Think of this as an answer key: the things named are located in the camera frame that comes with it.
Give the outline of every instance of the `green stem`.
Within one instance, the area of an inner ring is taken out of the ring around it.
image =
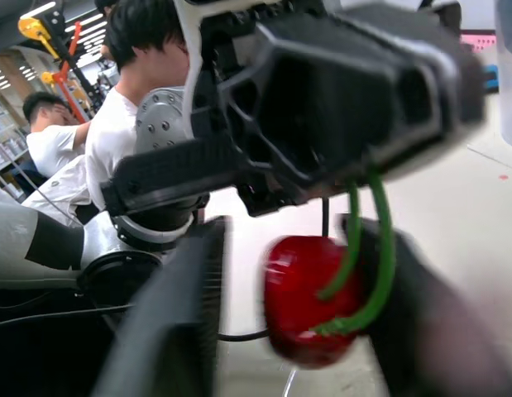
[[[318,292],[320,300],[330,300],[338,291],[344,288],[358,260],[358,254],[361,249],[361,207],[358,199],[358,187],[355,183],[349,186],[349,208],[348,254],[342,255],[338,273],[323,290]]]
[[[371,172],[369,180],[380,223],[380,265],[376,286],[370,299],[358,313],[350,318],[335,318],[316,327],[315,331],[322,335],[347,334],[366,328],[377,318],[390,296],[395,275],[395,235],[380,176]]]

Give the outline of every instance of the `black cable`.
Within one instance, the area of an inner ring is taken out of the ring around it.
[[[35,298],[29,302],[25,302],[24,304],[32,303],[35,300],[42,299],[49,294],[42,295],[38,298]],[[0,322],[1,327],[7,327],[9,325],[18,325],[22,323],[30,323],[32,321],[45,320],[50,318],[74,318],[74,317],[90,317],[90,316],[103,316],[104,314],[114,314],[114,313],[122,313],[127,311],[128,309],[134,307],[134,304],[126,304],[125,306],[114,306],[111,308],[103,308],[103,309],[88,309],[88,310],[75,310],[73,312],[58,312],[58,313],[46,313],[46,314],[37,314],[35,316],[28,317],[20,317],[14,318],[13,320],[7,320]],[[246,335],[222,335],[219,334],[218,339],[223,342],[249,342],[255,341],[257,339],[264,339],[268,337],[268,330],[256,332],[256,333],[248,333]]]
[[[114,306],[112,308],[105,309],[88,309],[88,310],[75,310],[73,312],[60,312],[60,313],[47,313],[37,314],[35,316],[20,317],[13,320],[7,320],[0,322],[1,327],[7,327],[9,325],[18,325],[22,323],[30,323],[32,321],[43,320],[48,318],[73,318],[73,317],[90,317],[90,316],[101,316],[103,314],[113,314],[125,312],[127,309],[133,307],[133,304],[126,304],[125,306]]]
[[[269,330],[248,333],[246,335],[222,335],[219,333],[219,341],[221,342],[251,342],[258,339],[265,339],[269,336]]]
[[[322,237],[329,237],[329,198],[322,198]]]
[[[13,306],[0,306],[0,310],[21,310],[21,309],[30,308],[35,304],[38,304],[42,301],[47,300],[48,297],[50,297],[50,295],[51,295],[51,292],[46,292],[45,294],[43,294],[41,296],[37,296],[36,298],[30,299],[21,304],[15,304]]]

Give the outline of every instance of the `black hair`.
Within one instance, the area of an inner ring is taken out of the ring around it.
[[[24,101],[22,111],[28,122],[34,122],[41,108],[52,108],[55,105],[67,107],[65,101],[53,93],[31,93]]]
[[[167,41],[184,43],[173,0],[121,0],[110,13],[106,43],[119,70],[136,58],[132,47],[163,50]]]
[[[107,14],[105,13],[105,7],[112,7],[117,4],[118,0],[94,0],[96,8],[99,12],[101,12],[105,17]]]

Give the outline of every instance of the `red cherry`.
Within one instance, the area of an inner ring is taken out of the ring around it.
[[[335,317],[350,317],[364,303],[357,272],[333,299],[317,297],[340,268],[342,255],[347,248],[326,237],[294,236],[274,244],[266,259],[264,308],[270,344],[300,367],[334,364],[356,337],[323,337],[311,331]]]

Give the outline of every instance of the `man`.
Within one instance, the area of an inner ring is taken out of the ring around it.
[[[90,122],[77,125],[61,98],[51,93],[33,93],[26,98],[22,110],[31,125],[27,137],[30,156],[46,178],[84,154]]]
[[[60,169],[22,205],[69,227],[80,227],[90,221],[98,210],[92,205],[87,188],[84,155]]]
[[[184,85],[189,71],[172,0],[122,0],[108,25],[108,45],[121,77],[93,119],[86,146],[87,183],[100,210],[105,202],[99,185],[123,157],[134,154],[141,100],[152,89]]]
[[[114,6],[116,6],[118,0],[95,0],[94,2],[98,11],[102,13],[106,18],[108,18],[112,9]],[[106,43],[107,39],[105,39],[105,42],[101,45],[101,55],[106,60],[114,60]]]

